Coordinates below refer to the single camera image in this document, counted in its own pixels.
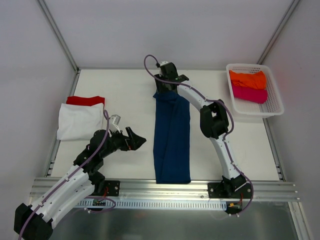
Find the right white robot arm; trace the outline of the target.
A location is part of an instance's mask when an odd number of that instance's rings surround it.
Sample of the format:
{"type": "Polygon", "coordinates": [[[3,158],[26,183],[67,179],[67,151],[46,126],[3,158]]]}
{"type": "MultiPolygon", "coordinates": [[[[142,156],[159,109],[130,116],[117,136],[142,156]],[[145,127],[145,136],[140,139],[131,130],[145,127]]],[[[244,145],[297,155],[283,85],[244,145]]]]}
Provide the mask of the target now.
{"type": "Polygon", "coordinates": [[[187,76],[178,74],[172,62],[157,62],[156,67],[159,68],[159,74],[154,76],[157,92],[174,92],[199,112],[200,130],[213,144],[222,169],[222,181],[212,192],[220,198],[245,197],[251,189],[246,189],[248,180],[238,167],[227,138],[231,132],[229,123],[234,128],[234,121],[224,102],[206,98],[191,85],[187,76]]]}

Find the navy blue t shirt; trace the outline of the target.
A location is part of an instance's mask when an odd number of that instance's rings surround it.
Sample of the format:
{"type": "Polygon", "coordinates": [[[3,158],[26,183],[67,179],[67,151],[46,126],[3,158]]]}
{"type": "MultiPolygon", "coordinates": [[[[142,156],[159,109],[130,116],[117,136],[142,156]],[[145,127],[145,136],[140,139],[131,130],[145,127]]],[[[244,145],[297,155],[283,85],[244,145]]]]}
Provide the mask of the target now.
{"type": "Polygon", "coordinates": [[[153,159],[157,184],[188,184],[190,103],[177,93],[155,93],[153,159]]]}

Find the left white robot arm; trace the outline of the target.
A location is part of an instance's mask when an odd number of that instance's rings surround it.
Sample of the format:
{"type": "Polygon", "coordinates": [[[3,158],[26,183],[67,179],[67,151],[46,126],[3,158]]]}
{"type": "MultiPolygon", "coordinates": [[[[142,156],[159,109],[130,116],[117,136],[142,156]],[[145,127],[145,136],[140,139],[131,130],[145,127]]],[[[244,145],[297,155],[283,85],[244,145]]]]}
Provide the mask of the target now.
{"type": "Polygon", "coordinates": [[[76,157],[67,173],[30,205],[15,210],[14,231],[20,240],[47,240],[62,218],[81,200],[99,195],[105,188],[105,176],[99,172],[104,158],[120,151],[136,151],[147,140],[126,127],[122,131],[97,130],[89,144],[76,157]]]}

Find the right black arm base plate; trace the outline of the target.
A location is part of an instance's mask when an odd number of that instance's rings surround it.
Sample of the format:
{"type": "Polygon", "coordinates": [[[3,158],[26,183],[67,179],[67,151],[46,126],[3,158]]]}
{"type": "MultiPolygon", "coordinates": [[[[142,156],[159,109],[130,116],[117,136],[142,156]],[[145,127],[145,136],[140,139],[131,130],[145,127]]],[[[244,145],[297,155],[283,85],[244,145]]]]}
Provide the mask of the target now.
{"type": "Polygon", "coordinates": [[[249,183],[232,190],[224,182],[209,182],[207,184],[208,196],[210,199],[250,199],[252,197],[252,187],[249,183]]]}

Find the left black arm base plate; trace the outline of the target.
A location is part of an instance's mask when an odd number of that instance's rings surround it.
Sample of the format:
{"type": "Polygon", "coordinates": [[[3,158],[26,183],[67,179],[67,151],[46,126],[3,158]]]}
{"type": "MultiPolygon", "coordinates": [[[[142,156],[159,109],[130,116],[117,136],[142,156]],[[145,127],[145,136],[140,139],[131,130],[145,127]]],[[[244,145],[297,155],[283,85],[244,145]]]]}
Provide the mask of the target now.
{"type": "Polygon", "coordinates": [[[98,197],[118,197],[120,192],[119,180],[104,180],[94,187],[92,196],[98,197]]]}

